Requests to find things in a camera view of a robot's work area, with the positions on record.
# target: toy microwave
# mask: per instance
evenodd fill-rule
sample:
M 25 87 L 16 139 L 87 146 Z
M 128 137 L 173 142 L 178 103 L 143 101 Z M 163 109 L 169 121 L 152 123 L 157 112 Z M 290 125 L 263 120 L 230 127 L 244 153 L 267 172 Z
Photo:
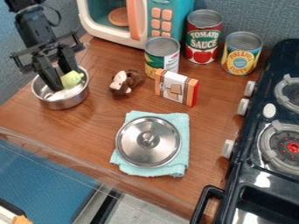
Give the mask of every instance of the toy microwave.
M 91 35 L 144 48 L 148 37 L 181 40 L 194 0 L 77 0 L 80 21 Z

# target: red burner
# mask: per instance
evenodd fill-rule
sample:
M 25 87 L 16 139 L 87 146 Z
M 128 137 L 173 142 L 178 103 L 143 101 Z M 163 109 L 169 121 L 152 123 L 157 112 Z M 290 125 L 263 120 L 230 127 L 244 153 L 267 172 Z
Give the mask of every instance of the red burner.
M 299 153 L 299 143 L 288 143 L 288 150 L 293 153 Z

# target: blue cloth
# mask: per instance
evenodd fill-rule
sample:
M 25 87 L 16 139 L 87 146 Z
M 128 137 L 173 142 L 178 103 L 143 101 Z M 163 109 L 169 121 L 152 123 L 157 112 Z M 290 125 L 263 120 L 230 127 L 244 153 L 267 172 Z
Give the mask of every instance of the blue cloth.
M 0 140 L 0 198 L 34 224 L 71 224 L 99 183 Z
M 177 129 L 182 138 L 182 148 L 177 156 L 168 164 L 158 168 L 140 168 L 128 164 L 118 150 L 115 150 L 110 159 L 111 164 L 119 165 L 122 172 L 129 175 L 142 176 L 142 177 L 158 177 L 171 175 L 173 177 L 181 178 L 184 176 L 185 170 L 189 167 L 189 116 L 187 114 L 153 114 L 140 111 L 131 111 L 127 113 L 125 122 L 130 122 L 141 116 L 156 116 L 165 119 L 172 123 Z

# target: gray wall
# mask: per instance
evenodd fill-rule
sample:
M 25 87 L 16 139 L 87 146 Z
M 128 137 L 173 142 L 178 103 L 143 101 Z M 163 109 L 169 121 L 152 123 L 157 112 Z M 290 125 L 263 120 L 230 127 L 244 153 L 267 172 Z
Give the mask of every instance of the gray wall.
M 61 24 L 54 28 L 57 36 L 67 34 L 80 25 L 75 0 L 47 0 L 46 3 L 61 13 Z M 57 21 L 50 10 L 46 10 L 45 14 L 53 21 Z M 10 59 L 10 53 L 25 49 L 14 21 L 15 14 L 9 12 L 4 0 L 0 0 L 0 104 L 7 101 L 34 77 L 34 73 L 21 74 L 13 60 Z
M 196 7 L 222 15 L 223 39 L 228 33 L 247 31 L 272 47 L 282 39 L 299 38 L 299 0 L 198 0 Z
M 80 24 L 75 0 L 47 0 L 47 3 L 62 13 L 62 24 L 55 29 L 58 35 Z M 230 32 L 254 32 L 268 47 L 281 39 L 299 38 L 299 0 L 198 0 L 196 7 L 215 10 L 223 16 L 222 38 Z M 21 74 L 9 59 L 11 52 L 24 49 L 13 21 L 14 14 L 9 13 L 4 1 L 0 0 L 0 104 L 33 77 L 33 73 Z

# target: metal pot lid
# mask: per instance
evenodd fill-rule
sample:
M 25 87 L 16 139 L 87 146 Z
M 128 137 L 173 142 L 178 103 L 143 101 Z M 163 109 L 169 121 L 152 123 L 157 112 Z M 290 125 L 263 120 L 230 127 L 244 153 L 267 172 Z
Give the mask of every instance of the metal pot lid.
M 122 126 L 116 149 L 131 165 L 154 168 L 168 164 L 181 149 L 176 127 L 164 119 L 145 116 Z

